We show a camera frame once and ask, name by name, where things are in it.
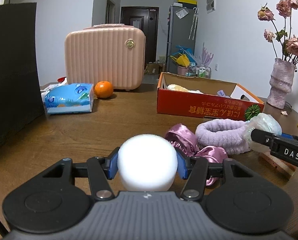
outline black panel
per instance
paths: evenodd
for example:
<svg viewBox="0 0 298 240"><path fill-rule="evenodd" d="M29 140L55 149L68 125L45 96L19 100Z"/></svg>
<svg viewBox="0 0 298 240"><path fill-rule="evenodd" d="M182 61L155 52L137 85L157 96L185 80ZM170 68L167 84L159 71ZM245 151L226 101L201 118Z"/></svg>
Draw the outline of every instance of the black panel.
<svg viewBox="0 0 298 240"><path fill-rule="evenodd" d="M36 3L0 5L0 145L44 113L35 19Z"/></svg>

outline doorway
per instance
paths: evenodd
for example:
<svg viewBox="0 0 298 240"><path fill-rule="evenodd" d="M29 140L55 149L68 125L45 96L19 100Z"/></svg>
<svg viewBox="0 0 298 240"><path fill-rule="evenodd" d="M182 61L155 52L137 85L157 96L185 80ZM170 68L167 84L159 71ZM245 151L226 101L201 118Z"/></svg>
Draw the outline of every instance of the doorway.
<svg viewBox="0 0 298 240"><path fill-rule="evenodd" d="M145 64L156 61L158 15L158 7L121 7L121 23L139 28L146 36Z"/></svg>
<svg viewBox="0 0 298 240"><path fill-rule="evenodd" d="M116 13L116 5L111 0L107 0L105 23L114 23L115 13Z"/></svg>

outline bottle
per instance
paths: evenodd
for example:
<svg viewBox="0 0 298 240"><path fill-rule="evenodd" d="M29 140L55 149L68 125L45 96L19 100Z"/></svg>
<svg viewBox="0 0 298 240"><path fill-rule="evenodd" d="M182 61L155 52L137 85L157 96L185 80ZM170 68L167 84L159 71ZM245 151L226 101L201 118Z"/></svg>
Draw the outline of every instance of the bottle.
<svg viewBox="0 0 298 240"><path fill-rule="evenodd" d="M206 76L206 68L202 67L202 75L201 77L205 77Z"/></svg>

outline pink satin scrunchie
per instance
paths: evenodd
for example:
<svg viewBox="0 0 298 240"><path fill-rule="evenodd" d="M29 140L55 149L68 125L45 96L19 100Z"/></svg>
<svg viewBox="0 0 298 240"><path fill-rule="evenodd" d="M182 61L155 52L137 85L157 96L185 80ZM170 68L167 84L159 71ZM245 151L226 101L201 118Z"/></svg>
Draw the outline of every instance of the pink satin scrunchie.
<svg viewBox="0 0 298 240"><path fill-rule="evenodd" d="M199 150L197 146L197 137L186 126L179 123L170 128L166 133L165 139L169 141L173 147L179 148L185 155L200 156L206 158L210 163L222 163L228 158L227 153L221 147L206 146ZM206 182L206 186L211 186L218 178L210 178Z"/></svg>

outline pink vase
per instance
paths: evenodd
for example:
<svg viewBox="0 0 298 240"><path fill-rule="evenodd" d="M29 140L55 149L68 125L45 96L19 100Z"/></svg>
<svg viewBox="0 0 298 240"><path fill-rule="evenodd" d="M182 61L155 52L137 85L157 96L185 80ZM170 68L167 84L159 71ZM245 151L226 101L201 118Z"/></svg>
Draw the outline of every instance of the pink vase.
<svg viewBox="0 0 298 240"><path fill-rule="evenodd" d="M286 96L291 92L295 68L296 66L291 62L281 58L275 59L269 82L271 89L267 99L268 104L278 109L284 109Z"/></svg>

